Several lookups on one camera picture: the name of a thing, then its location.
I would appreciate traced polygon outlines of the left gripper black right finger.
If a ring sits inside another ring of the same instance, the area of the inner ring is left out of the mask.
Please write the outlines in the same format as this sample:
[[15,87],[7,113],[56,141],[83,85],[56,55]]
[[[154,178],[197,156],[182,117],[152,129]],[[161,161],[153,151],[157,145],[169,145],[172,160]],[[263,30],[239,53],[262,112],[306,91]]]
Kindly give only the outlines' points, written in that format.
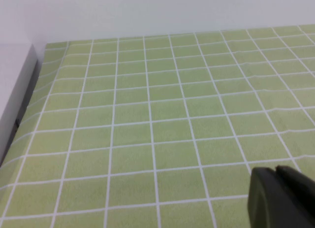
[[315,210],[315,182],[311,178],[286,165],[277,166],[276,174],[299,206]]

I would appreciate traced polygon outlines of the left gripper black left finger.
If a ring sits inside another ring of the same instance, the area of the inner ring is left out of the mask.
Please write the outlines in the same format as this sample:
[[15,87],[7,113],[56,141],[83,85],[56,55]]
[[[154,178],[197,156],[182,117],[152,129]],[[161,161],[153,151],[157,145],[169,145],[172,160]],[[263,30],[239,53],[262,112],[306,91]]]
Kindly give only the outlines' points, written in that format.
[[276,174],[276,169],[255,167],[248,196],[252,228],[313,228],[315,211],[299,206]]

